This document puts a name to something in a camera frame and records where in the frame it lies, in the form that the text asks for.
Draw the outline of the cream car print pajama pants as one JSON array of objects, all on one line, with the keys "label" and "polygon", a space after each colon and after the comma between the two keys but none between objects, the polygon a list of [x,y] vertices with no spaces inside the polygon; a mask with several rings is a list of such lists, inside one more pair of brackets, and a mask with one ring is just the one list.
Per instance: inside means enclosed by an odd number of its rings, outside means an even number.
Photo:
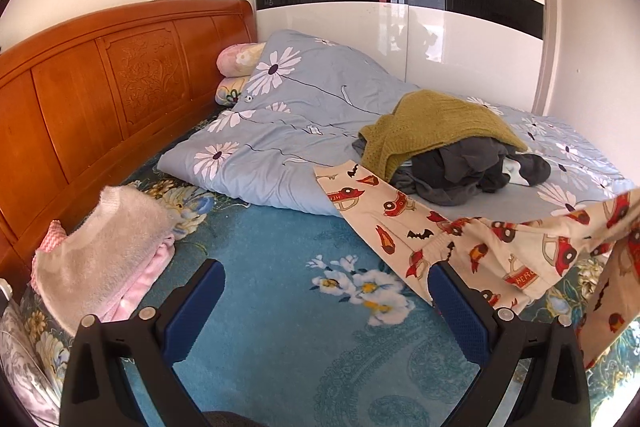
[{"label": "cream car print pajama pants", "polygon": [[489,303],[521,312],[588,254],[608,261],[577,335],[585,367],[639,316],[639,192],[521,223],[484,217],[449,220],[347,161],[319,167],[317,183],[336,210],[415,293],[432,301],[432,266],[448,261]]}]

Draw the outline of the dark grey clothes pile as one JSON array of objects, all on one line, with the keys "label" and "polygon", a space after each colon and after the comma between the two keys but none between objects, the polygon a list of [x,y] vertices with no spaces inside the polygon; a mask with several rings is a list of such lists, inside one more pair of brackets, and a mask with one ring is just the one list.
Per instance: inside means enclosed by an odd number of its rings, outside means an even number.
[{"label": "dark grey clothes pile", "polygon": [[480,193],[496,193],[508,184],[536,186],[551,174],[539,155],[518,153],[491,138],[469,138],[404,161],[390,184],[442,207],[461,206]]}]

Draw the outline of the pink folded garment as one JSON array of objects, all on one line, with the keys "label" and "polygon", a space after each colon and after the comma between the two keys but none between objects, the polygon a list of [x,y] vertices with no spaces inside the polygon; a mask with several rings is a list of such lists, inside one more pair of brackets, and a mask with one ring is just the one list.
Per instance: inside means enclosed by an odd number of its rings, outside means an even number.
[{"label": "pink folded garment", "polygon": [[175,254],[175,235],[166,236],[149,262],[122,291],[114,306],[100,316],[102,322],[127,320],[162,275]]}]

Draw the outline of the pink white zigzag cloth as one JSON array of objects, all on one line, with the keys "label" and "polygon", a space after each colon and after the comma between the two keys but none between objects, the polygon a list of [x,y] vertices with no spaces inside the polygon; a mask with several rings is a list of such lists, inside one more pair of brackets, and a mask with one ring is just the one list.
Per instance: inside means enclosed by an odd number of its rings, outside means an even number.
[{"label": "pink white zigzag cloth", "polygon": [[67,233],[62,227],[61,222],[58,220],[52,220],[40,245],[32,256],[32,274],[35,274],[37,255],[40,253],[49,254],[55,247],[58,247],[66,237]]}]

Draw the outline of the wooden bed headboard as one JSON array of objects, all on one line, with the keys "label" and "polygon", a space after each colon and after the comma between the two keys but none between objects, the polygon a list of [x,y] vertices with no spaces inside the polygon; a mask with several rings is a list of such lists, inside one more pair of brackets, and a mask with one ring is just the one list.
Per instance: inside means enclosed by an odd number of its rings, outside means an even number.
[{"label": "wooden bed headboard", "polygon": [[104,186],[212,115],[218,54],[256,37],[247,1],[151,1],[2,54],[1,275],[17,294],[49,223],[78,225]]}]

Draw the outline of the olive green knit sweater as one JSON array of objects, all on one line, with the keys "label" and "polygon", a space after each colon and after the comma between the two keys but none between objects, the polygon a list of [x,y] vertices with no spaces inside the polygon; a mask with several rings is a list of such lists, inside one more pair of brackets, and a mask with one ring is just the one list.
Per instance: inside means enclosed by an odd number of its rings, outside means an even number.
[{"label": "olive green knit sweater", "polygon": [[392,113],[363,127],[366,140],[361,165],[380,178],[392,179],[413,156],[469,138],[490,138],[524,153],[527,145],[487,107],[431,90],[404,95]]}]

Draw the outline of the light blue floral quilt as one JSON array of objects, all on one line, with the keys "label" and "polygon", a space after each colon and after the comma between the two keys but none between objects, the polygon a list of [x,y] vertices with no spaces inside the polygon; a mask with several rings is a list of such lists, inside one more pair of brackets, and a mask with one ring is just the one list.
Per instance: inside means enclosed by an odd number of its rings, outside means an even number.
[{"label": "light blue floral quilt", "polygon": [[[359,130],[390,113],[416,89],[348,46],[281,30],[262,51],[235,106],[160,156],[160,171],[253,205],[333,215],[314,168],[359,160]],[[610,199],[634,184],[572,127],[551,117],[468,96],[465,103],[494,113],[530,153],[548,161],[537,186],[510,183],[478,193],[449,218],[484,216],[526,221],[560,215]]]}]

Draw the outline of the pink floral pillow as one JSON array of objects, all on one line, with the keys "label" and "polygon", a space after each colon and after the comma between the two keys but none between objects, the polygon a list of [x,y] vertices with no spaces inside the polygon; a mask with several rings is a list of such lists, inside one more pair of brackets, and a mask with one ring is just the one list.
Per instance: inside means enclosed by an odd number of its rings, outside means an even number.
[{"label": "pink floral pillow", "polygon": [[220,106],[231,107],[241,96],[248,78],[257,66],[264,42],[232,44],[220,52],[217,68],[222,76],[218,84],[215,101]]}]

